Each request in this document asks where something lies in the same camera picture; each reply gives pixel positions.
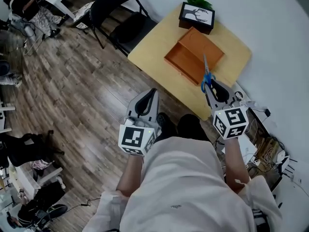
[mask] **green plant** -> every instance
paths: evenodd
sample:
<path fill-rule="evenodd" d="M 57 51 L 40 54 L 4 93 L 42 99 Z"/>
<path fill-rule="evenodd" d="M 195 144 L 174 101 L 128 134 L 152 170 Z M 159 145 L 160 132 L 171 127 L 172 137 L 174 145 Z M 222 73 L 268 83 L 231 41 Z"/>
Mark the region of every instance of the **green plant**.
<path fill-rule="evenodd" d="M 212 10 L 212 4 L 205 0 L 187 0 L 190 5 L 195 5 L 202 7 L 204 9 L 211 9 Z"/>

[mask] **blue scissors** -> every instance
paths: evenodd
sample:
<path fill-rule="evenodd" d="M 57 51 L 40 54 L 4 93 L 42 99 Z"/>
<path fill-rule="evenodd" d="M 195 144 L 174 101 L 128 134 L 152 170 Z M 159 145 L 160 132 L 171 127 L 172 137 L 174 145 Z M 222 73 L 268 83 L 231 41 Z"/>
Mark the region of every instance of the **blue scissors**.
<path fill-rule="evenodd" d="M 205 54 L 203 55 L 204 55 L 205 74 L 204 74 L 203 81 L 201 83 L 201 90 L 203 93 L 205 93 L 204 85 L 207 84 L 211 88 L 211 79 L 216 80 L 216 77 L 213 74 L 211 74 L 211 72 L 209 71 L 206 56 Z"/>

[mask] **picture frame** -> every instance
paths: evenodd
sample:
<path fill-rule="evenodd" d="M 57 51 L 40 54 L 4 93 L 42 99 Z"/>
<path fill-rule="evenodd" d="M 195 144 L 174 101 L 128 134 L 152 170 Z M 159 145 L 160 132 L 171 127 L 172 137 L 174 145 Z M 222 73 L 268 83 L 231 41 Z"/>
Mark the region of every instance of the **picture frame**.
<path fill-rule="evenodd" d="M 185 29 L 194 27 L 202 33 L 210 34 L 214 26 L 214 16 L 214 10 L 183 2 L 179 15 L 179 27 Z"/>

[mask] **white table leg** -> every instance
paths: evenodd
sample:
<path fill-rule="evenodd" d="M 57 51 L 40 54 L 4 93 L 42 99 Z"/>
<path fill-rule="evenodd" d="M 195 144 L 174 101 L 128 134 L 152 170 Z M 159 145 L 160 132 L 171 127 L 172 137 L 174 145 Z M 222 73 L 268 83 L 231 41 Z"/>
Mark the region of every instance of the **white table leg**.
<path fill-rule="evenodd" d="M 0 111 L 14 111 L 15 107 L 14 106 L 4 106 L 0 107 Z"/>
<path fill-rule="evenodd" d="M 55 3 L 56 8 L 58 8 L 61 12 L 63 12 L 65 15 L 68 15 L 72 19 L 75 18 L 75 15 L 66 7 L 63 5 L 62 2 Z"/>
<path fill-rule="evenodd" d="M 52 171 L 50 174 L 44 176 L 42 179 L 38 180 L 38 184 L 42 186 L 46 181 L 49 179 L 53 178 L 54 176 L 57 176 L 63 169 L 62 168 L 57 168 L 54 171 Z"/>
<path fill-rule="evenodd" d="M 0 130 L 0 133 L 5 133 L 5 132 L 9 132 L 9 131 L 12 131 L 12 128 Z"/>

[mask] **wooden tray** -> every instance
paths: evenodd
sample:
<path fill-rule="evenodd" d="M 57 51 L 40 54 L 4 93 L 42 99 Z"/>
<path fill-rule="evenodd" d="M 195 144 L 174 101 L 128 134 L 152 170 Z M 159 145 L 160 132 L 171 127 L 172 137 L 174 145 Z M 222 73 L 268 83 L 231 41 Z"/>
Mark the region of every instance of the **wooden tray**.
<path fill-rule="evenodd" d="M 164 57 L 170 65 L 180 71 L 196 86 L 205 74 L 204 56 L 211 71 L 224 52 L 195 28 L 190 28 Z"/>

